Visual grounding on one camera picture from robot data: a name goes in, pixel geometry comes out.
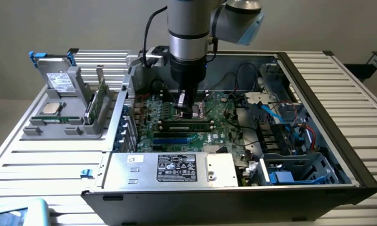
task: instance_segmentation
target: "slotted metal surface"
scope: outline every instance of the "slotted metal surface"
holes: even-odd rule
[[[92,85],[97,82],[95,67],[109,65],[105,78],[119,89],[127,73],[128,51],[88,51],[76,55],[83,66],[83,77]],[[336,62],[321,52],[288,52],[304,79],[329,115],[343,131],[356,153],[377,180],[377,103],[361,84]],[[41,101],[43,93],[32,105]],[[31,112],[21,119],[23,125]],[[0,204],[43,197],[51,208],[52,225],[91,225],[104,223],[80,198],[80,192],[95,179],[80,179],[83,169],[97,170],[101,161],[100,141],[71,143],[36,143],[20,141],[20,128],[9,135],[0,148]],[[377,225],[377,194],[359,205],[340,206],[315,222],[255,224],[271,226],[367,226]]]

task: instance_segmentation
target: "gray floor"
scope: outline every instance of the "gray floor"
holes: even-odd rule
[[[0,145],[31,103],[32,100],[0,99]]]

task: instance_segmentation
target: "robotic arm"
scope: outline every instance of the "robotic arm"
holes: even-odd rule
[[[264,15],[259,0],[168,0],[171,75],[179,83],[175,108],[191,117],[207,73],[208,45],[217,40],[249,45]]]

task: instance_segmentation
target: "warning label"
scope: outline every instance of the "warning label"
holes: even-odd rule
[[[75,92],[75,86],[67,73],[48,73],[49,81],[59,93]]]
[[[157,156],[159,182],[197,181],[197,164],[195,154],[160,154]]]

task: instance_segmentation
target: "motherboard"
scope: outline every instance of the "motherboard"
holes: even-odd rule
[[[225,152],[235,163],[243,160],[244,141],[229,104],[229,94],[213,92],[193,106],[192,119],[173,108],[173,101],[163,101],[159,95],[139,97],[135,105],[140,143],[137,152]]]

